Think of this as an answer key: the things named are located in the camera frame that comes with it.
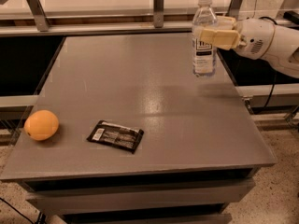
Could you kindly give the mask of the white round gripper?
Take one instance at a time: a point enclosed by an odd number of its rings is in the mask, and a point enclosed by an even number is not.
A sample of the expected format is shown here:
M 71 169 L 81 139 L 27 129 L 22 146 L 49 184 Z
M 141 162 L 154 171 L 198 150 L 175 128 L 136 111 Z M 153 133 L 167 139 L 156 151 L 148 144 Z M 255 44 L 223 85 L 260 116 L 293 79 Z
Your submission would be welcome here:
M 233 17 L 218 16 L 218 28 L 197 27 L 194 36 L 219 49 L 234 49 L 242 57 L 260 59 L 269 48 L 275 24 L 262 19 L 238 21 Z

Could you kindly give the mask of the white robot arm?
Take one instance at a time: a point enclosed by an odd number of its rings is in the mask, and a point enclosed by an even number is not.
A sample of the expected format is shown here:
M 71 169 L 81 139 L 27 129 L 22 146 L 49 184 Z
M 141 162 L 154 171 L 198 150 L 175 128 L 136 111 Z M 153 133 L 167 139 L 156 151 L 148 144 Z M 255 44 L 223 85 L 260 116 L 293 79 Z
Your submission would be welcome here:
M 289 77 L 299 78 L 299 31 L 270 20 L 218 17 L 215 25 L 193 29 L 200 41 L 218 49 L 233 49 L 239 56 L 265 60 Z

